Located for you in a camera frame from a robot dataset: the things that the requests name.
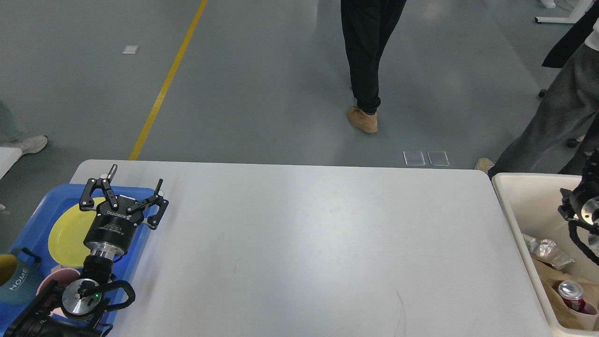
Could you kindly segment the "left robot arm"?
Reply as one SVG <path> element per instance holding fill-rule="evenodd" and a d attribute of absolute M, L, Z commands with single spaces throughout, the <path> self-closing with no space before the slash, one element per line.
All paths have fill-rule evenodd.
<path fill-rule="evenodd" d="M 53 188 L 1 254 L 3 336 L 104 337 L 133 304 L 128 280 L 169 202 L 162 181 L 153 193 L 111 186 L 116 171 Z"/>

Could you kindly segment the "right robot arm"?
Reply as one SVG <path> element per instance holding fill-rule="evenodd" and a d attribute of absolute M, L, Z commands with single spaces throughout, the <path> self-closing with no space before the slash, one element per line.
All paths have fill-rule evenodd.
<path fill-rule="evenodd" d="M 568 223 L 569 237 L 575 246 L 596 265 L 598 249 L 599 152 L 586 152 L 581 181 L 574 190 L 561 188 L 558 212 Z"/>

